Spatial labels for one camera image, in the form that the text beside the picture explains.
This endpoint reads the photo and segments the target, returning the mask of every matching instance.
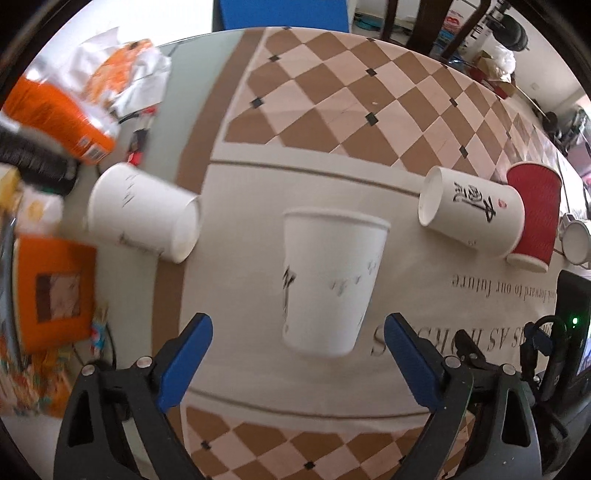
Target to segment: screw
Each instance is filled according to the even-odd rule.
[[[503,365],[503,372],[505,372],[507,375],[515,375],[516,370],[513,365],[504,364]]]
[[[459,368],[462,362],[460,362],[460,359],[458,357],[452,355],[445,357],[445,364],[449,368]]]
[[[147,368],[150,365],[152,365],[152,357],[150,356],[143,356],[138,358],[138,360],[135,363],[138,367],[140,368]]]
[[[92,375],[94,372],[95,372],[94,365],[85,365],[82,367],[82,375],[84,375],[85,377]]]

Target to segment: table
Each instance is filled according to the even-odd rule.
[[[494,93],[402,47],[266,28],[164,51],[173,68],[143,168],[201,192],[204,227],[181,265],[98,244],[98,295],[109,300],[122,366],[204,311],[214,341],[181,416],[185,445],[206,475],[389,478],[426,412],[383,347],[385,315],[405,313],[444,354],[455,329],[472,329],[491,361],[516,363],[516,325],[553,311],[556,275],[571,268],[558,243],[549,273],[536,277],[421,229],[423,175],[441,164],[503,180],[512,163],[541,161],[564,178],[561,212],[583,218],[581,180],[543,132]],[[125,134],[119,143],[108,161],[122,158]],[[83,172],[64,225],[90,242],[80,224],[95,180]],[[355,350],[326,362],[298,357],[280,334],[281,212],[311,205],[394,225]],[[463,426],[446,472],[470,428]]]

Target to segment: dark wooden chair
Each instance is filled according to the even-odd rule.
[[[421,0],[418,7],[417,21],[414,24],[413,32],[408,39],[406,48],[422,53],[423,55],[429,55],[452,3],[453,0]],[[453,37],[445,50],[443,50],[441,54],[443,60],[448,60],[452,56],[490,7],[491,0],[480,1],[478,8],[466,20],[460,31]],[[398,0],[388,0],[384,26],[380,32],[381,40],[390,41],[397,9]]]

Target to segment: orange photo frame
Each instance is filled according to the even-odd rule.
[[[96,248],[88,245],[35,236],[15,241],[13,299],[23,355],[90,336],[95,264]]]

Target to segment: cardboard box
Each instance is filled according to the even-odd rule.
[[[481,51],[476,55],[473,62],[475,67],[470,69],[470,76],[504,100],[517,91],[515,87],[515,75],[511,75],[511,82],[496,79],[497,75],[491,68],[490,62],[487,61],[490,59],[491,56],[485,51]]]

